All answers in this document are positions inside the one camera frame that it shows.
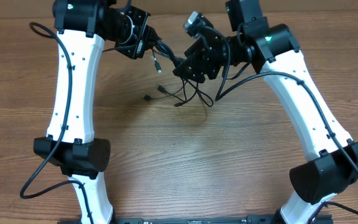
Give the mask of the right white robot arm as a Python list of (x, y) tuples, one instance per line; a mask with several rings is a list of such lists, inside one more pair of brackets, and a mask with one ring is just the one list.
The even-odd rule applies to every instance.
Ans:
[(331, 223), (322, 208), (358, 180), (358, 141), (335, 119), (306, 66), (300, 45), (285, 24), (270, 26), (258, 1), (228, 1), (234, 36), (217, 31), (193, 12), (184, 24), (195, 43), (174, 74), (203, 83), (230, 66), (253, 66), (274, 91), (299, 136), (306, 162), (290, 170), (293, 193), (273, 215), (249, 215), (246, 223)]

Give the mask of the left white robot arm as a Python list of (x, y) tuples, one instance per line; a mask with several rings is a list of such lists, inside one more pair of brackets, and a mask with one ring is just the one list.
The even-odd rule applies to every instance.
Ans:
[(94, 135), (93, 101), (99, 60), (106, 41), (131, 59), (141, 58), (157, 35), (149, 13), (131, 3), (116, 9), (113, 1), (57, 0), (53, 4), (58, 43), (57, 89), (53, 115), (34, 152), (60, 168), (74, 186), (81, 208), (80, 223), (113, 223), (115, 214), (104, 171), (111, 145)]

